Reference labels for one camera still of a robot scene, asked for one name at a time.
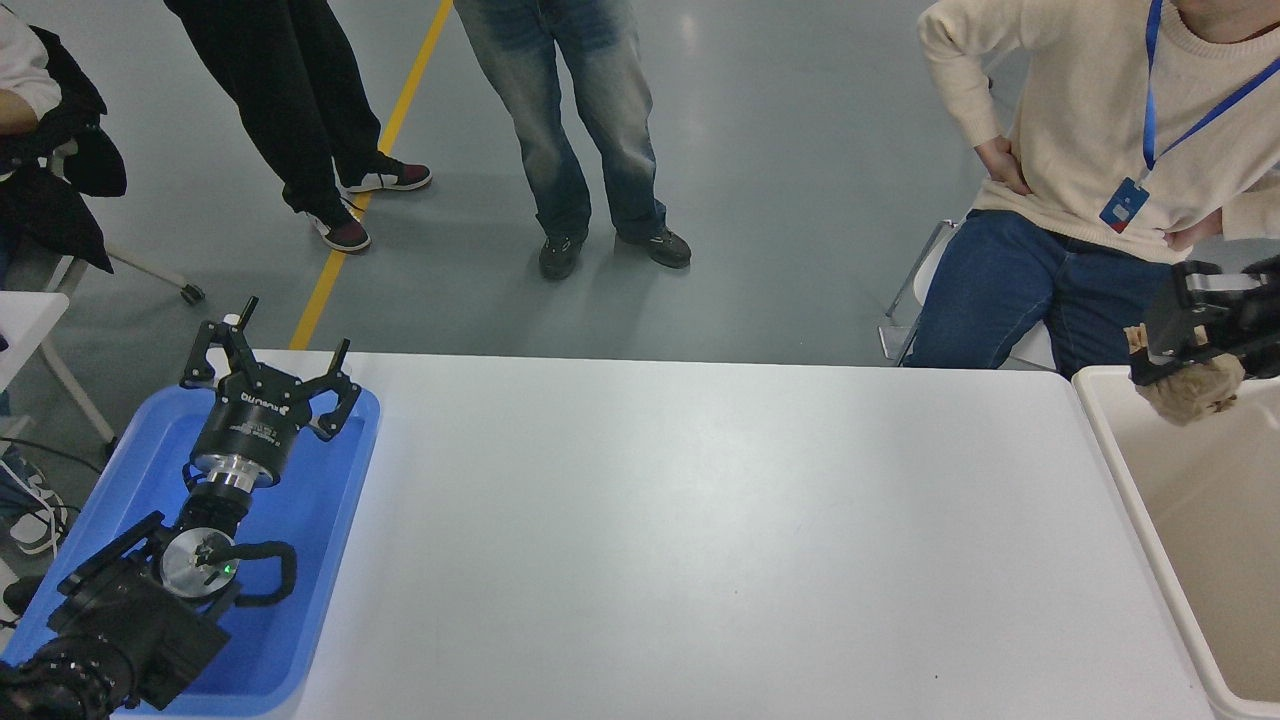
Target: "hand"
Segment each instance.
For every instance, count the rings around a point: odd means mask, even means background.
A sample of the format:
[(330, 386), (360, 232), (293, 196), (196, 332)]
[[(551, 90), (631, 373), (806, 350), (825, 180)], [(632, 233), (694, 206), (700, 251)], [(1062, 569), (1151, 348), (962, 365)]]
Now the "hand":
[(1240, 272), (1253, 273), (1253, 274), (1260, 274), (1260, 273), (1280, 274), (1280, 255), (1274, 255), (1271, 258), (1267, 258), (1266, 260), (1249, 263)]
[(1222, 234), (1221, 208), (1213, 210), (1203, 220), (1196, 223), (1189, 228), (1180, 229), (1176, 232), (1166, 232), (1165, 242), (1169, 245), (1170, 249), (1178, 250), (1180, 252), (1196, 245), (1197, 242), (1204, 240), (1206, 237), (1213, 237), (1215, 234)]
[(36, 129), (40, 119), (17, 92), (0, 90), (0, 135), (23, 135)]
[(1023, 177), (1023, 165), (1014, 156), (1014, 143), (1007, 137), (997, 135), (973, 150), (987, 168), (991, 179), (1005, 183), (1009, 190), (1018, 195), (1032, 193), (1032, 188), (1027, 187), (1027, 179)]

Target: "yellow floor line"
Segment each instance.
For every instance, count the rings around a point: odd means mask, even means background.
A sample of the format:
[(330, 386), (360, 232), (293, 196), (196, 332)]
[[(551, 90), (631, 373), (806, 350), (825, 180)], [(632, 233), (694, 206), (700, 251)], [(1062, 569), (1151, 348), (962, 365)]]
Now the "yellow floor line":
[[(435, 51), (435, 44), (440, 40), (440, 32), (444, 29), (444, 22), (449, 18), (451, 10), (453, 10), (453, 0), (442, 0), (440, 8), (435, 12), (435, 19), (431, 20), (431, 27), (426, 31), (422, 46), (417, 51), (417, 58), (413, 60), (413, 67), (410, 69), (408, 77), (404, 78), (404, 87), (401, 90), (399, 99), (396, 100), (392, 117), (383, 128), (378, 149), (388, 155), (390, 155), (392, 147), (396, 145), (396, 137), (404, 124), (408, 108), (413, 104), (413, 95), (417, 92), (417, 86), (422, 82), (426, 63), (431, 59), (431, 53)], [(365, 217), (365, 210), (369, 209), (370, 195), (369, 192), (362, 192), (355, 197), (356, 208), (353, 209), (353, 214), (356, 218)], [(320, 322), (320, 315), (324, 314), (325, 305), (329, 304), (329, 295), (333, 292), (333, 286), (338, 282), (338, 274), (342, 272), (346, 259), (347, 255), (344, 252), (338, 252), (337, 250), (329, 252), (329, 259), (325, 261), (324, 269), (320, 270), (320, 277), (311, 291), (311, 299), (302, 310), (302, 318), (298, 319), (298, 327), (293, 331), (289, 350), (306, 350), (311, 345), (311, 336)]]

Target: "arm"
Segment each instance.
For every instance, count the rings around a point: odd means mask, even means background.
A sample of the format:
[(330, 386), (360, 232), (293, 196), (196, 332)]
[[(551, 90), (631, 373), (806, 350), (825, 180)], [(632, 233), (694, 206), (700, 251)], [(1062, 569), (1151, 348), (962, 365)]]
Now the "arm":
[(916, 28), (933, 85), (991, 178), (1028, 195), (1021, 168), (1005, 138), (982, 56), (997, 49), (1036, 49), (1056, 37), (1069, 5), (1052, 0), (943, 0)]
[(1222, 237), (1280, 240), (1280, 165), (1222, 206)]
[(36, 129), (40, 118), (61, 102), (61, 90), (45, 69), (47, 63), (45, 44), (0, 8), (0, 135)]
[(1280, 165), (1203, 220), (1185, 229), (1166, 232), (1165, 242), (1174, 250), (1187, 250), (1215, 236), (1225, 240), (1280, 240)]

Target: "black pants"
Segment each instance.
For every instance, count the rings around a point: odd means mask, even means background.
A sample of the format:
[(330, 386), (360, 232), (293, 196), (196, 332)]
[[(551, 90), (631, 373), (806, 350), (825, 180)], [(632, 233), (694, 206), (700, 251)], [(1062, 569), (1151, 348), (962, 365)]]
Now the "black pants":
[(351, 42), (326, 0), (165, 0), (201, 61), (239, 108), (284, 201), (306, 211), (337, 200), (378, 152)]

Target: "brown plush toy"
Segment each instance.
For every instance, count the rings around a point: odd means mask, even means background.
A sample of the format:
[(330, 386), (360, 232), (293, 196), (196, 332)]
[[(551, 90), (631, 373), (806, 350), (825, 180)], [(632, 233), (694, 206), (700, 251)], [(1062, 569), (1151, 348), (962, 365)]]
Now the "brown plush toy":
[[(1124, 333), (1129, 340), (1129, 352), (1146, 350), (1146, 325), (1125, 328)], [(1197, 337), (1207, 342), (1199, 328)], [(1242, 382), (1244, 368), (1240, 360), (1225, 354), (1208, 363), (1188, 365), (1149, 386), (1137, 386), (1137, 389), (1161, 418), (1181, 427), (1230, 407)]]

